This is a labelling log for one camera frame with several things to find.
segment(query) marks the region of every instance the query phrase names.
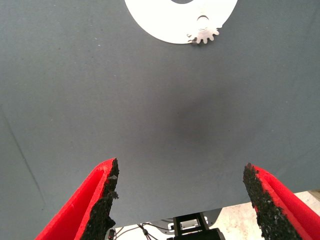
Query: black rubber padding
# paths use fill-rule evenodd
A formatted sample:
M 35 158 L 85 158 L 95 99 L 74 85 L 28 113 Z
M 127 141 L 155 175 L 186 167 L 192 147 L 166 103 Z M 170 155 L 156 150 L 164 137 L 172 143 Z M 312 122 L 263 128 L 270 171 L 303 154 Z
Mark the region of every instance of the black rubber padding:
M 263 191 L 257 171 L 249 163 L 244 168 L 243 182 L 252 202 L 258 209 L 257 223 L 262 237 L 266 240 L 301 240 L 296 229 L 282 213 L 282 209 L 274 204 L 270 194 Z
M 108 180 L 104 183 L 103 197 L 92 207 L 90 219 L 81 236 L 81 240 L 104 240 L 107 231 L 116 224 L 109 217 L 109 213 L 113 200 L 119 198 L 115 192 L 118 175 L 118 161 L 115 159 L 112 162 Z

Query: white disc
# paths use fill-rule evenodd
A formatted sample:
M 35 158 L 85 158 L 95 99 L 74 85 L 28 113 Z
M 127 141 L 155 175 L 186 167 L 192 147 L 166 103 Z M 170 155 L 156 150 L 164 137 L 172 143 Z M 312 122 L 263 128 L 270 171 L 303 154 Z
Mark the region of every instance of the white disc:
M 211 28 L 221 28 L 237 0 L 193 0 L 186 4 L 171 0 L 125 0 L 134 20 L 147 33 L 162 41 L 187 44 L 205 16 Z

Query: metal gear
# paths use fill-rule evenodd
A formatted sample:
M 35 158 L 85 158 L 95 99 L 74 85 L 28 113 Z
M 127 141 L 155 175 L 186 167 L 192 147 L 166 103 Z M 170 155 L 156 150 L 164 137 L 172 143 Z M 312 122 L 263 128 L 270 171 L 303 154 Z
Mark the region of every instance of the metal gear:
M 213 41 L 215 39 L 214 35 L 219 35 L 218 29 L 213 27 L 210 19 L 205 15 L 198 17 L 196 26 L 197 29 L 194 33 L 187 35 L 190 38 L 189 42 L 194 44 L 200 44 L 201 42 L 207 44 L 208 39 Z

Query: black metal bracket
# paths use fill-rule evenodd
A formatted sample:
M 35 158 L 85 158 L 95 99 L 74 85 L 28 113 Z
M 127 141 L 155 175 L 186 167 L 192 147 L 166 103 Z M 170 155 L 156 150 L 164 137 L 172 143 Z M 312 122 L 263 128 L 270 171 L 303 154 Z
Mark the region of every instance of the black metal bracket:
M 196 220 L 198 226 L 182 229 L 182 222 Z M 167 240 L 225 240 L 218 228 L 209 229 L 202 212 L 177 216 L 173 218 L 174 235 Z

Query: gray cloth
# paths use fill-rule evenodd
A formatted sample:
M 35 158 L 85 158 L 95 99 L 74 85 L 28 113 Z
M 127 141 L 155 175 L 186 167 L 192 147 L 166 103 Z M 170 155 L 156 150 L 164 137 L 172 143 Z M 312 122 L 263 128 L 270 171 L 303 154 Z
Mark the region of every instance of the gray cloth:
M 123 0 L 0 0 L 0 239 L 34 238 L 112 157 L 117 226 L 248 202 L 247 162 L 319 188 L 319 7 L 239 0 L 192 46 Z

